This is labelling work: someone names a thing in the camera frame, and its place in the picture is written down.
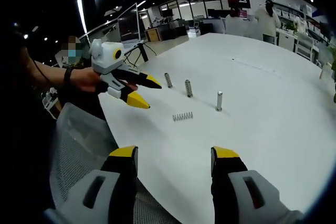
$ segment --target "yellow fingertip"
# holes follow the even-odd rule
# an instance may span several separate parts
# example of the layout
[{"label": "yellow fingertip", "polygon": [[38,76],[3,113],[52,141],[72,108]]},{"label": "yellow fingertip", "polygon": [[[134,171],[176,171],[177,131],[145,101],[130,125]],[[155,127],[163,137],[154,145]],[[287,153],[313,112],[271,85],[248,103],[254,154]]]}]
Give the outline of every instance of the yellow fingertip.
[{"label": "yellow fingertip", "polygon": [[132,107],[149,109],[149,104],[135,91],[127,96],[127,104]]},{"label": "yellow fingertip", "polygon": [[152,82],[155,82],[157,85],[161,86],[161,84],[159,84],[159,82],[157,80],[155,80],[155,78],[153,76],[151,76],[150,74],[147,75],[147,80],[150,80]]},{"label": "yellow fingertip", "polygon": [[218,146],[214,146],[214,149],[216,150],[218,158],[239,157],[239,155],[237,153],[235,153],[234,151],[232,151],[230,149],[225,149],[225,148],[221,148],[221,147],[218,147]]},{"label": "yellow fingertip", "polygon": [[135,145],[131,145],[124,148],[118,148],[110,153],[110,156],[115,157],[132,157],[133,150],[135,148]]}]

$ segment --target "coil spring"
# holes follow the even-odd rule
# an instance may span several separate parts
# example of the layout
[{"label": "coil spring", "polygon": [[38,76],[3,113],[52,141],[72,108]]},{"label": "coil spring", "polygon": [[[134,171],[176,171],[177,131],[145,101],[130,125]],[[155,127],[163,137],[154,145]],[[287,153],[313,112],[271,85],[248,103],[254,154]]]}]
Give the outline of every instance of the coil spring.
[{"label": "coil spring", "polygon": [[189,80],[185,80],[185,88],[187,90],[187,96],[192,97],[193,96],[193,91],[191,90],[191,84]]},{"label": "coil spring", "polygon": [[187,113],[173,115],[173,120],[174,121],[180,121],[180,120],[192,119],[192,118],[194,118],[192,112],[187,112]]},{"label": "coil spring", "polygon": [[171,88],[173,85],[172,85],[172,81],[170,80],[169,74],[165,73],[164,77],[166,78],[168,88]]}]

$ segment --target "computer monitor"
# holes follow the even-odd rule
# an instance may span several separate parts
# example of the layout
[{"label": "computer monitor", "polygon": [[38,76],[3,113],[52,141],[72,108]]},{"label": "computer monitor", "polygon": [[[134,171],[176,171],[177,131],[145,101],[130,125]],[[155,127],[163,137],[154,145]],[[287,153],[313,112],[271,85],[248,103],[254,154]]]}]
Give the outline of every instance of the computer monitor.
[{"label": "computer monitor", "polygon": [[208,9],[208,16],[213,18],[218,18],[219,14],[215,9]]},{"label": "computer monitor", "polygon": [[250,0],[227,0],[229,7],[233,8],[251,8]]},{"label": "computer monitor", "polygon": [[132,5],[118,17],[120,41],[123,43],[141,40],[137,4]]},{"label": "computer monitor", "polygon": [[172,16],[173,16],[173,10],[168,9],[168,10],[162,11],[162,17],[167,18],[167,17],[172,17]]},{"label": "computer monitor", "polygon": [[240,17],[241,18],[247,18],[247,11],[246,10],[240,10]]}]

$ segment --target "desk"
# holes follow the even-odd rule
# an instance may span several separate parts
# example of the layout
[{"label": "desk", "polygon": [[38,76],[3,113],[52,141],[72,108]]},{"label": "desk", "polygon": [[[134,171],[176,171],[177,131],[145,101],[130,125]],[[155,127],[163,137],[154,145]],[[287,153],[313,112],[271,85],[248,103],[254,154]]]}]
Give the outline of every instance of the desk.
[{"label": "desk", "polygon": [[[316,65],[263,41],[206,34],[141,68],[163,86],[139,87],[150,109],[106,93],[100,103],[119,147],[139,147],[139,180],[181,223],[214,223],[214,145],[235,150],[278,188],[291,210],[306,212],[321,194],[336,161],[336,106]],[[185,94],[186,79],[192,98]],[[222,112],[215,110],[218,91]],[[173,114],[189,111],[193,119],[173,121]]]}]

